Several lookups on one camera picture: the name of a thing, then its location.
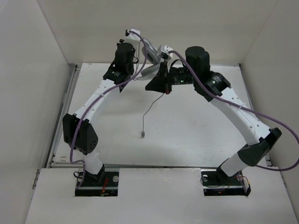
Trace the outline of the white grey headphones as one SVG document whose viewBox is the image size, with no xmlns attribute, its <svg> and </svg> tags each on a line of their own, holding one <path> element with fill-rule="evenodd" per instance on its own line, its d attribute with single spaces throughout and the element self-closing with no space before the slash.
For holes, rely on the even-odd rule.
<svg viewBox="0 0 299 224">
<path fill-rule="evenodd" d="M 158 53 L 158 49 L 146 38 L 144 38 L 145 46 L 142 47 L 142 54 L 145 56 L 145 51 L 147 51 L 147 61 L 151 66 L 142 69 L 141 76 L 137 77 L 135 80 L 150 80 L 152 79 L 159 70 L 161 57 Z"/>
</svg>

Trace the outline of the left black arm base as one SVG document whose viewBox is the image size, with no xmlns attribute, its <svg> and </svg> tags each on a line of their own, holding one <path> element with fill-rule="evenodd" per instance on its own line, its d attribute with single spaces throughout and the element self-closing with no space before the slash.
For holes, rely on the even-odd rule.
<svg viewBox="0 0 299 224">
<path fill-rule="evenodd" d="M 75 196 L 118 196 L 119 171 L 120 168 L 105 167 L 105 171 L 102 172 L 100 180 L 88 172 L 86 172 L 83 177 L 83 171 L 75 171 L 73 173 L 77 179 Z"/>
</svg>

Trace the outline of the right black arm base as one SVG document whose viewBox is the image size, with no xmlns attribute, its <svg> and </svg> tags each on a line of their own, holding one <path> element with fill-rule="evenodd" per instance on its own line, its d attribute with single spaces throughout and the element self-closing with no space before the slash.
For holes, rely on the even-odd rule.
<svg viewBox="0 0 299 224">
<path fill-rule="evenodd" d="M 242 171 L 225 180 L 220 180 L 215 169 L 201 170 L 200 183 L 204 196 L 245 196 L 251 193 L 251 185 Z"/>
</svg>

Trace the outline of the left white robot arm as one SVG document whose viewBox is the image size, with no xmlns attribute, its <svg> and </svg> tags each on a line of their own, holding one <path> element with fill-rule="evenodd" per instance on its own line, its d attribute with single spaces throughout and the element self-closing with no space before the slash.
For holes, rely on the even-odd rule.
<svg viewBox="0 0 299 224">
<path fill-rule="evenodd" d="M 83 173 L 77 176 L 78 179 L 89 179 L 94 185 L 100 185 L 104 181 L 105 166 L 95 151 L 99 142 L 95 121 L 107 104 L 131 81 L 135 71 L 134 64 L 137 62 L 135 52 L 139 46 L 139 40 L 120 41 L 114 60 L 96 91 L 80 109 L 63 117 L 63 136 L 65 143 L 70 146 L 70 162 L 83 165 Z"/>
</svg>

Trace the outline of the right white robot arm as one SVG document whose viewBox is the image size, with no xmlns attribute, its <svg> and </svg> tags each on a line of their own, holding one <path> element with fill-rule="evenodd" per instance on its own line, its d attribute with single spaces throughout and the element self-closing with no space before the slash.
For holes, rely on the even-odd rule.
<svg viewBox="0 0 299 224">
<path fill-rule="evenodd" d="M 256 166 L 273 148 L 282 132 L 278 128 L 271 129 L 248 111 L 230 82 L 221 73 L 210 69 L 210 55 L 203 47 L 188 47 L 185 58 L 180 58 L 183 66 L 179 68 L 169 64 L 171 51 L 168 46 L 158 50 L 161 58 L 159 70 L 145 89 L 170 94 L 174 85 L 192 84 L 198 94 L 218 108 L 238 129 L 246 145 L 215 171 L 217 180 L 226 184 L 246 167 Z"/>
</svg>

